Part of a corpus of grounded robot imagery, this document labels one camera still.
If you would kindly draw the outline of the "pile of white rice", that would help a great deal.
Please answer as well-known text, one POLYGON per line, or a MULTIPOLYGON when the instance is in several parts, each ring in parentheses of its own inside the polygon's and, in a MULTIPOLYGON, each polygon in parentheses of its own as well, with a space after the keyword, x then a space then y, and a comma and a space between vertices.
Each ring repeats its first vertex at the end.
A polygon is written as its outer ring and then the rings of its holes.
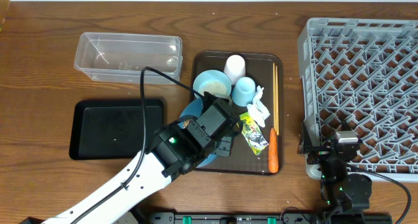
POLYGON ((204 94, 208 92, 212 95, 226 95, 228 93, 227 87, 222 82, 218 81, 207 81, 203 83, 199 88, 198 91, 200 94, 204 94))

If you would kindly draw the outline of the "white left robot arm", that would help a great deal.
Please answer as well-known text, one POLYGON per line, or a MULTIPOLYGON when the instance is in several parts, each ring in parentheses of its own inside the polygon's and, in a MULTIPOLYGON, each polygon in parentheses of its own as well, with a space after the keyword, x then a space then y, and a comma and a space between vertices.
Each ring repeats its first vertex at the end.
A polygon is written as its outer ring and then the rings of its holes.
POLYGON ((230 97, 205 93, 200 116, 184 115, 156 130, 150 143, 112 179, 46 223, 113 223, 179 176, 195 170, 242 122, 230 97))

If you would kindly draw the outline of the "dark blue large bowl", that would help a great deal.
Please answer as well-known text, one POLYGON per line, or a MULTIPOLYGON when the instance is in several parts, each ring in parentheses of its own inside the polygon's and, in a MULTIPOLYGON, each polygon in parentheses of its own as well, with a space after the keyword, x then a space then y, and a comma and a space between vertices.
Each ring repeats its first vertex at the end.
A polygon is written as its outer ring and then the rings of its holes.
MULTIPOLYGON (((180 116, 195 116, 199 117, 202 114, 203 110, 203 102, 201 98, 197 98, 193 100, 191 103, 189 103, 186 108, 183 110, 183 112, 180 114, 180 116)), ((214 162, 216 160, 217 156, 214 154, 210 154, 197 168, 203 168, 210 163, 214 162)))

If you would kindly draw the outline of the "light blue small bowl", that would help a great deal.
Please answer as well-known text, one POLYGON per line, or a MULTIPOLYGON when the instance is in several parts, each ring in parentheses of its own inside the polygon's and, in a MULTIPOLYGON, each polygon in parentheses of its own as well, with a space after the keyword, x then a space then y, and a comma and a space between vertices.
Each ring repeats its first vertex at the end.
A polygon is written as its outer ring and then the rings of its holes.
POLYGON ((207 91, 212 95, 230 95, 231 81, 224 72, 207 70, 200 73, 193 82, 193 89, 204 95, 207 91))

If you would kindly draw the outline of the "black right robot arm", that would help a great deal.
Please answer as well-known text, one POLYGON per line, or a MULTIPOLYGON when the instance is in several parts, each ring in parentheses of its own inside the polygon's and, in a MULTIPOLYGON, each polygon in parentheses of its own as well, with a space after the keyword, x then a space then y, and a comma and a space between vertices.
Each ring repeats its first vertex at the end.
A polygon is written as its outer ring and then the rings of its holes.
POLYGON ((343 123, 341 131, 315 146, 307 126, 302 126, 297 153, 307 156, 307 164, 319 165, 321 196, 328 204, 312 223, 365 222, 363 211, 370 207, 372 181, 365 175, 347 172, 347 163, 356 157, 360 143, 356 132, 343 123))

